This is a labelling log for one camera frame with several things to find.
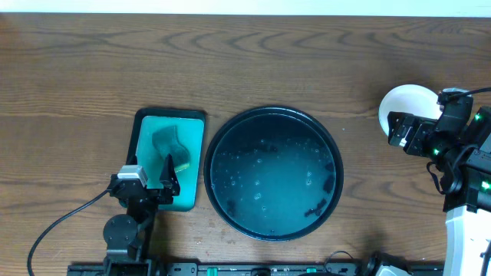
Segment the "white plate with green stain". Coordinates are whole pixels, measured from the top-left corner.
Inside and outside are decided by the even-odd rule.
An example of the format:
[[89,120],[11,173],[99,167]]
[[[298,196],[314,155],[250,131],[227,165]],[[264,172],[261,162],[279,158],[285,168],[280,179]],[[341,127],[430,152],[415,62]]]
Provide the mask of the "white plate with green stain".
[[391,111],[412,113],[419,117],[439,119],[442,111],[438,96],[428,88],[416,84],[404,84],[390,90],[381,101],[378,119],[382,130],[389,134],[388,114]]

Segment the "green yellow scrub sponge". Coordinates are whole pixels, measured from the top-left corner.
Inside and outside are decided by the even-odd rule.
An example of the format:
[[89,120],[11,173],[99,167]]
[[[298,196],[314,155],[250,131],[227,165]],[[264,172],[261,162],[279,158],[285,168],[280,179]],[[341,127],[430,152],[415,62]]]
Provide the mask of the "green yellow scrub sponge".
[[166,126],[153,133],[152,144],[162,159],[172,156],[176,173],[189,168],[190,153],[178,139],[177,126]]

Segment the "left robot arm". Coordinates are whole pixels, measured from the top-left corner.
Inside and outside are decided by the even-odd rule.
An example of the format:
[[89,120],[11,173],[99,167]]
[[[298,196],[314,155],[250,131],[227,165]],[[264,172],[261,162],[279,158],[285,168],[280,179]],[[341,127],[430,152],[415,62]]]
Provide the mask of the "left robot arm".
[[154,221],[161,205],[170,205],[180,194],[173,158],[167,155],[160,174],[161,188],[147,185],[141,165],[125,165],[113,174],[107,187],[109,196],[118,199],[126,212],[110,218],[104,226],[107,243],[105,275],[166,275],[158,257],[149,256]]

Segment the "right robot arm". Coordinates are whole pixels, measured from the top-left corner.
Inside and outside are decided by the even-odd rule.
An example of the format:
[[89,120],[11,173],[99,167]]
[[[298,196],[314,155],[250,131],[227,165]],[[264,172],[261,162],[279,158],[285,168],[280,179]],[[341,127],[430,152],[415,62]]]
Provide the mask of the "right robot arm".
[[444,197],[445,275],[490,273],[490,108],[473,110],[476,93],[452,87],[435,94],[405,84],[379,106],[389,144],[428,158],[427,171]]

